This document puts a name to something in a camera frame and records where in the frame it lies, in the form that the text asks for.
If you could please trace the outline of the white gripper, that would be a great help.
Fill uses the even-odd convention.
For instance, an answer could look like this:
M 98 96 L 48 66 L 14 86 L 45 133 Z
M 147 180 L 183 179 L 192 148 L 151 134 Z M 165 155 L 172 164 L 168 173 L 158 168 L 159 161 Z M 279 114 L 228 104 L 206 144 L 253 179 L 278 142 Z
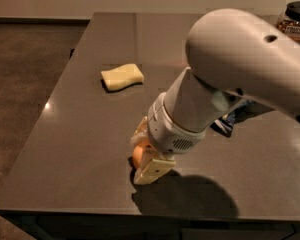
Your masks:
M 149 141 L 158 151 L 166 154 L 184 154 L 194 148 L 205 136 L 205 131 L 194 133 L 178 126 L 168 115 L 161 93 L 148 110 L 131 137 L 131 145 L 146 146 Z M 133 182 L 147 185 L 155 182 L 176 165 L 173 156 L 160 154 L 149 148 L 150 162 L 144 168 L 136 169 Z

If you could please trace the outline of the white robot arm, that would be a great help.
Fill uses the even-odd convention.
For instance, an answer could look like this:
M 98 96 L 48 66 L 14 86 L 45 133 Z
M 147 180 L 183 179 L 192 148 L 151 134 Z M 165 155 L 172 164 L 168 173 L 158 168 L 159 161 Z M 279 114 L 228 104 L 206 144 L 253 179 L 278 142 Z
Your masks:
M 189 152 L 218 118 L 247 100 L 300 123 L 300 45 L 263 19 L 220 9 L 200 18 L 186 40 L 188 66 L 161 93 L 131 143 L 142 156 L 134 183 L 151 184 Z

